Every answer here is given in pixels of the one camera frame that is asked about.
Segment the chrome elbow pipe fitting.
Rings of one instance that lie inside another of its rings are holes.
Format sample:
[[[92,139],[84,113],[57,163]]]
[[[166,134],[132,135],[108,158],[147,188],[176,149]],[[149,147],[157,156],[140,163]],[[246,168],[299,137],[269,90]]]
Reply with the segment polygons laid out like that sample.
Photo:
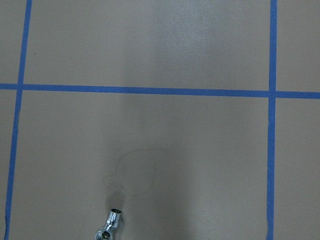
[[[123,213],[117,208],[111,208],[105,224],[97,230],[94,235],[95,240],[112,240],[116,231],[123,224]]]

